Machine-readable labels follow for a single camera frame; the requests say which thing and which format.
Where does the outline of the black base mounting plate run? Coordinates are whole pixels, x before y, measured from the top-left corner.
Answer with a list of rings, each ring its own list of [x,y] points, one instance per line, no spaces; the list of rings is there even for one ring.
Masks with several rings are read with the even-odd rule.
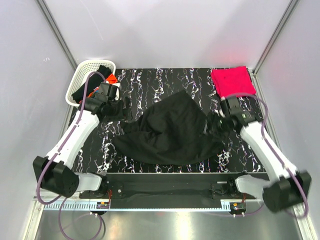
[[[104,193],[84,191],[82,199],[110,199],[112,209],[126,211],[227,211],[225,202],[251,200],[232,183],[236,173],[108,173]]]

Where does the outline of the aluminium corner post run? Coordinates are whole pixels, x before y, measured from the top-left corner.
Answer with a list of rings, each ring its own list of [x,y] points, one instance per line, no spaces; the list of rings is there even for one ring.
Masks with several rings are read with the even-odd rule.
[[[290,0],[284,13],[282,14],[276,28],[274,29],[269,41],[267,42],[261,56],[259,57],[256,65],[252,69],[252,73],[257,75],[259,70],[261,69],[262,65],[264,64],[265,60],[267,59],[269,53],[271,52],[273,46],[275,45],[276,41],[280,37],[282,31],[284,30],[286,24],[288,23],[289,19],[291,18],[292,14],[294,13],[295,9],[297,8],[300,0]]]
[[[35,0],[35,3],[39,7],[41,13],[43,14],[49,28],[51,29],[55,39],[57,40],[62,52],[64,53],[66,59],[68,60],[69,64],[71,65],[72,69],[75,70],[78,66],[70,48],[66,40],[64,39],[58,24],[56,23],[53,14],[51,13],[47,3],[45,0]]]

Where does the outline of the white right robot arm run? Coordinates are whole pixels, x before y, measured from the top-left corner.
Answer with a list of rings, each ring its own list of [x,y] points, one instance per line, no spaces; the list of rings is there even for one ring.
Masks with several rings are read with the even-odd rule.
[[[308,193],[312,178],[307,171],[299,171],[281,152],[265,130],[265,123],[256,121],[244,113],[236,117],[219,118],[214,125],[218,131],[229,133],[237,130],[241,138],[251,147],[265,168],[268,180],[240,173],[228,181],[227,192],[232,198],[248,194],[273,213],[286,211],[296,205],[304,206],[305,218],[309,213]]]

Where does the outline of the right aluminium corner post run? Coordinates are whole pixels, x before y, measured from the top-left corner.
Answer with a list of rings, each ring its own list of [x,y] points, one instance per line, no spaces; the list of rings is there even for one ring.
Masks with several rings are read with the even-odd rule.
[[[280,37],[282,31],[284,30],[286,24],[288,23],[289,19],[291,18],[292,14],[294,13],[295,9],[297,8],[300,0],[290,0],[284,13],[282,14],[276,28],[274,29],[269,41],[267,42],[261,56],[259,57],[256,65],[252,69],[252,73],[257,75],[259,70],[261,69],[262,65],[264,64],[265,60],[267,59],[269,53],[271,52],[273,46],[275,45],[276,41]]]

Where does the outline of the orange t shirt in basket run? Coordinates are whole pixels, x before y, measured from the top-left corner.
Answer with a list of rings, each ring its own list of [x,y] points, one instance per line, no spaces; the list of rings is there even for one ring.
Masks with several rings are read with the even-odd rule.
[[[116,84],[118,83],[118,79],[115,77],[115,75],[113,73],[111,73],[106,79],[105,81],[109,84]]]

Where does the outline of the folded pink t shirt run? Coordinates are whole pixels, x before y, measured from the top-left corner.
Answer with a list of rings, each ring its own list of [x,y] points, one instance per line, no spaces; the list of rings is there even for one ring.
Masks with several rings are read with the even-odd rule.
[[[210,73],[216,92],[220,97],[245,93],[256,94],[246,66],[213,69]]]

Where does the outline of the left aluminium corner post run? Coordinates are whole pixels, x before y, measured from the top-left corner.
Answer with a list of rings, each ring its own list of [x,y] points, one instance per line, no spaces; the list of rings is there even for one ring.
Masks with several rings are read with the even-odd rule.
[[[49,28],[51,29],[55,39],[57,40],[62,52],[64,53],[66,59],[68,60],[69,64],[71,65],[72,69],[75,70],[78,66],[70,48],[66,40],[64,39],[58,24],[56,23],[53,14],[51,13],[47,3],[45,0],[35,0],[35,3],[39,7],[41,13],[43,14]]]

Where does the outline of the white plastic basket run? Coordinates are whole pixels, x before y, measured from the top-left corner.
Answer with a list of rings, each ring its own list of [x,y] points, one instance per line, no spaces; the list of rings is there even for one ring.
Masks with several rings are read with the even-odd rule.
[[[78,90],[87,80],[88,75],[97,70],[99,66],[110,68],[113,74],[116,72],[116,64],[111,60],[105,59],[88,59],[82,61],[76,68],[71,82],[65,94],[65,101],[73,107],[78,107],[79,104],[73,99],[72,94]]]

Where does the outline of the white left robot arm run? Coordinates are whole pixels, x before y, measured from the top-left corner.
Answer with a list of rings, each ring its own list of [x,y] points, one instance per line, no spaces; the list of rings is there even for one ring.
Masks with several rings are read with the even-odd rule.
[[[45,157],[37,156],[34,159],[36,194],[39,195],[40,189],[44,189],[70,198],[74,193],[90,191],[95,197],[103,198],[108,193],[106,177],[99,173],[74,172],[75,158],[101,121],[118,122],[132,118],[131,99],[128,96],[105,101],[86,98],[53,149]]]

